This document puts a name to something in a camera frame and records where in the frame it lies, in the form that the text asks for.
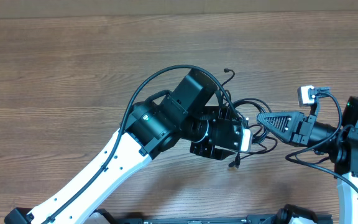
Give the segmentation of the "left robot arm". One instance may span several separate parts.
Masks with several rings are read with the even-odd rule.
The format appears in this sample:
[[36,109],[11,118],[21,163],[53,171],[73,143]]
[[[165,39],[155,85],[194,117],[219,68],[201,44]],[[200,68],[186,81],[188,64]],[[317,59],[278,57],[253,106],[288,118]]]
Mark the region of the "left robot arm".
[[131,175],[179,140],[194,153],[223,160],[248,152],[252,132],[218,80],[190,65],[174,90],[131,100],[103,150],[55,195],[34,208],[14,208],[5,223],[112,223],[99,206]]

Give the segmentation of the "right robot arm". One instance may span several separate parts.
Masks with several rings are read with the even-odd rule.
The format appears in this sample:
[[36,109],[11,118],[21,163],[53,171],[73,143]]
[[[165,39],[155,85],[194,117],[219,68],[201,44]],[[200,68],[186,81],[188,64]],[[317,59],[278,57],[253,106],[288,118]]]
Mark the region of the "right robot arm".
[[319,101],[333,98],[320,93],[300,104],[311,108],[300,111],[261,113],[259,124],[285,144],[299,147],[286,155],[289,162],[332,175],[337,180],[340,200],[340,223],[358,223],[358,97],[350,97],[344,110],[338,111],[338,124],[332,127],[317,122]]

